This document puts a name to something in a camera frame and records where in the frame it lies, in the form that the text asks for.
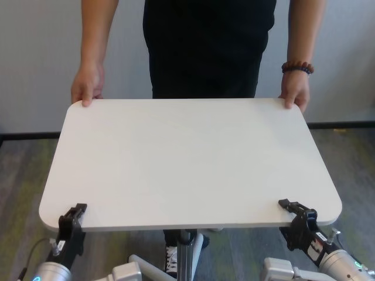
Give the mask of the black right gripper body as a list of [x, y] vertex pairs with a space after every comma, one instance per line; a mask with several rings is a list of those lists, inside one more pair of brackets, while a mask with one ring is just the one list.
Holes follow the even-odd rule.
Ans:
[[316, 266], [319, 266], [322, 259], [332, 252], [332, 245], [319, 229], [315, 218], [295, 217], [292, 221], [292, 229], [293, 247], [302, 250]]

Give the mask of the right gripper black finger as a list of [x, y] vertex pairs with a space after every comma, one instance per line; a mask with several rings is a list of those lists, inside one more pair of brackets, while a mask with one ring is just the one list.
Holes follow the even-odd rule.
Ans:
[[296, 247], [296, 239], [294, 230], [291, 227], [279, 227], [279, 231], [281, 232], [282, 236], [284, 237], [287, 248], [290, 251], [293, 251]]
[[278, 201], [278, 204], [289, 213], [293, 213], [301, 221], [309, 224], [315, 224], [318, 217], [318, 213], [315, 209], [308, 208], [299, 202], [290, 202], [288, 199], [282, 199]]

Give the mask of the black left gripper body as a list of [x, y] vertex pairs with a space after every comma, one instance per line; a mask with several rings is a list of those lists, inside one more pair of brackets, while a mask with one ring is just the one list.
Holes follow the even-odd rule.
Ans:
[[77, 255], [82, 256], [83, 244], [86, 233], [82, 231], [80, 224], [72, 224], [59, 228], [57, 243], [64, 241], [62, 250], [57, 256], [48, 254], [46, 262], [54, 262], [71, 269]]

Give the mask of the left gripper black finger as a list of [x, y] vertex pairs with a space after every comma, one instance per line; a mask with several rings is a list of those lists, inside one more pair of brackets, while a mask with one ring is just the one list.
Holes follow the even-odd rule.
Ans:
[[77, 203], [71, 207], [65, 215], [59, 217], [59, 231], [71, 232], [76, 225], [80, 226], [80, 218], [84, 215], [87, 204]]

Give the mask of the person's left hand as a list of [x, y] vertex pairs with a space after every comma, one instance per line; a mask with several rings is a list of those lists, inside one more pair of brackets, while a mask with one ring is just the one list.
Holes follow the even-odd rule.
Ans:
[[308, 74], [301, 70], [284, 73], [279, 98], [284, 100], [285, 108], [291, 109], [296, 105], [304, 113], [310, 101]]

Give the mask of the person's right hand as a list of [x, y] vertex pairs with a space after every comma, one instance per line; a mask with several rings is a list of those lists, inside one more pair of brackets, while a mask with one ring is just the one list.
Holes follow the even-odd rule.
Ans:
[[71, 103], [89, 107], [92, 100], [103, 99], [104, 67], [93, 62], [81, 63], [71, 85]]

